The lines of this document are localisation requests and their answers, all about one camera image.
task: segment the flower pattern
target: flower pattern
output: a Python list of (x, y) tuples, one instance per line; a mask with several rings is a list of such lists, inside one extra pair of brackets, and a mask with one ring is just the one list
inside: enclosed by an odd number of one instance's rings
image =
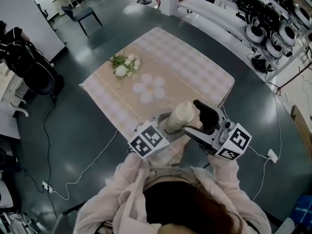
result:
[(165, 83), (163, 77), (156, 77), (154, 80), (151, 75), (143, 74), (141, 76), (142, 83), (136, 83), (133, 85), (132, 89), (136, 93), (141, 94), (141, 101), (143, 103), (151, 102), (153, 96), (156, 98), (164, 98), (165, 91), (161, 86)]

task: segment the black backpack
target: black backpack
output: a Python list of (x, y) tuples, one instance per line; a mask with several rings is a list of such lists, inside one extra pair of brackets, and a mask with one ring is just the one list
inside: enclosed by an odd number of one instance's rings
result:
[(13, 36), (13, 42), (9, 44), (0, 42), (0, 51), (4, 52), (3, 58), (8, 68), (17, 76), (23, 78), (27, 70), (34, 65), (35, 59), (27, 45), (15, 39), (14, 29)]

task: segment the white round device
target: white round device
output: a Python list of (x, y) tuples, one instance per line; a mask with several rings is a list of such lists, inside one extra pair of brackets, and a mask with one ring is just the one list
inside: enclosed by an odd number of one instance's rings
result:
[(285, 21), (282, 20), (279, 25), (278, 30), (279, 35), (281, 36), (282, 40), (290, 47), (294, 46), (295, 40), (295, 32), (291, 28), (291, 26)]
[(294, 5), (294, 12), (295, 12), (296, 16), (300, 19), (300, 21), (303, 23), (304, 26), (306, 26), (307, 28), (311, 28), (311, 17), (305, 11), (304, 8), (302, 8), (298, 4), (295, 4)]
[(282, 47), (278, 45), (273, 45), (272, 40), (268, 39), (266, 44), (265, 44), (268, 52), (270, 53), (271, 56), (274, 58), (280, 58), (282, 56)]
[(260, 43), (265, 38), (265, 32), (262, 28), (258, 28), (249, 24), (246, 28), (246, 36), (254, 43)]

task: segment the white cable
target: white cable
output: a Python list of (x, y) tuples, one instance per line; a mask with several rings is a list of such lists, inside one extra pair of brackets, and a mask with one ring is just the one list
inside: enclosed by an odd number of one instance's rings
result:
[(226, 115), (226, 111), (225, 111), (225, 108), (224, 108), (223, 105), (222, 105), (222, 108), (223, 108), (223, 112), (224, 112), (224, 114), (225, 114), (225, 117), (229, 119), (229, 117)]
[[(279, 140), (280, 140), (280, 148), (279, 148), (279, 154), (278, 154), (278, 157), (277, 157), (277, 160), (279, 160), (279, 158), (281, 157), (281, 153), (282, 153), (282, 131), (281, 131), (281, 126), (279, 124), (279, 114), (278, 114), (278, 108), (277, 108), (277, 102), (276, 102), (276, 97), (275, 97), (275, 94), (273, 94), (274, 96), (274, 100), (275, 100), (275, 105), (276, 105), (276, 114), (277, 114), (277, 124), (278, 124), (278, 129), (279, 129)], [(260, 193), (261, 189), (262, 189), (262, 184), (263, 184), (263, 181), (264, 181), (264, 174), (265, 174), (265, 165), (266, 163), (270, 160), (270, 158), (266, 158), (267, 161), (265, 161), (264, 165), (263, 165), (263, 177), (262, 177), (262, 181), (261, 181), (261, 185), (260, 185), (260, 189), (259, 191), (257, 192), (257, 194), (254, 196), (253, 198), (253, 201), (255, 200), (255, 198), (258, 196), (258, 194)]]
[(101, 156), (101, 154), (108, 148), (109, 144), (113, 141), (113, 139), (115, 138), (115, 136), (116, 136), (117, 133), (118, 133), (118, 130), (115, 132), (113, 138), (108, 142), (108, 144), (106, 145), (106, 147), (99, 153), (99, 155), (96, 157), (96, 159), (81, 173), (79, 179), (78, 179), (76, 182), (69, 182), (69, 183), (67, 183), (67, 184), (65, 185), (66, 191), (67, 191), (67, 194), (68, 194), (68, 198), (64, 198), (61, 194), (58, 193), (58, 191), (53, 190), (52, 192), (58, 194), (61, 198), (65, 199), (65, 200), (69, 200), (70, 195), (69, 195), (69, 191), (68, 191), (67, 186), (68, 186), (69, 184), (77, 184), (77, 183), (80, 181), (82, 175), (96, 162), (96, 160)]
[(254, 153), (257, 154), (258, 156), (260, 156), (260, 157), (262, 157), (262, 158), (265, 158), (265, 159), (270, 159), (270, 158), (267, 158), (267, 157), (265, 157), (265, 156), (263, 156), (263, 155), (257, 153), (257, 152), (254, 150), (254, 148), (252, 148), (251, 146), (248, 146), (248, 147), (249, 147), (251, 150), (253, 150)]
[(265, 174), (265, 165), (266, 163), (270, 160), (270, 158), (264, 162), (264, 165), (263, 165), (263, 177), (262, 177), (262, 181), (261, 181), (261, 185), (260, 185), (260, 189), (259, 191), (257, 192), (257, 194), (253, 197), (253, 201), (255, 200), (255, 198), (258, 196), (258, 194), (260, 193), (261, 189), (262, 189), (262, 185), (263, 185), (263, 181), (264, 181), (264, 174)]
[[(273, 94), (274, 96), (274, 100), (275, 100), (275, 107), (276, 107), (276, 114), (277, 114), (277, 124), (278, 124), (278, 129), (279, 129), (279, 140), (280, 140), (280, 148), (279, 148), (279, 154), (278, 154), (278, 157), (277, 157), (277, 161), (279, 160), (279, 158), (281, 157), (281, 153), (282, 153), (282, 131), (281, 131), (281, 126), (279, 124), (279, 114), (278, 114), (278, 108), (277, 108), (277, 102), (276, 102), (276, 97), (275, 97), (275, 94)], [(226, 116), (226, 118), (229, 118), (225, 112), (225, 108), (224, 106), (222, 105), (222, 108), (223, 108), (223, 112)], [(251, 146), (248, 146), (250, 149), (252, 149), (254, 151), (255, 154), (257, 154), (258, 156), (262, 157), (262, 158), (265, 158), (266, 161), (263, 165), (263, 177), (262, 177), (262, 180), (261, 180), (261, 185), (260, 185), (260, 188), (259, 188), (259, 191), (257, 192), (257, 194), (253, 197), (253, 201), (255, 200), (255, 198), (258, 196), (258, 194), (261, 192), (261, 189), (262, 189), (262, 185), (263, 185), (263, 181), (264, 181), (264, 175), (265, 175), (265, 165), (267, 164), (267, 162), (271, 159), (271, 158), (267, 158), (263, 155), (260, 155), (259, 153), (257, 153)]]

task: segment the pink sweater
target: pink sweater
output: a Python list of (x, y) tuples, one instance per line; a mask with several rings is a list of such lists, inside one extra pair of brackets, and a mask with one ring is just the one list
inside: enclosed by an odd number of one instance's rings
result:
[[(209, 161), (214, 169), (215, 182), (209, 178), (207, 170), (192, 167), (204, 188), (228, 211), (244, 220), (243, 234), (256, 234), (245, 221), (252, 223), (260, 234), (270, 234), (271, 228), (265, 213), (239, 188), (237, 162), (215, 156), (209, 156)], [(146, 221), (143, 186), (149, 171), (147, 160), (130, 153), (124, 163), (117, 166), (114, 177), (106, 179), (106, 187), (81, 208), (74, 233), (94, 234), (103, 221), (113, 219), (115, 234), (156, 234), (160, 225), (150, 225)], [(234, 218), (234, 224), (238, 228), (237, 217)]]

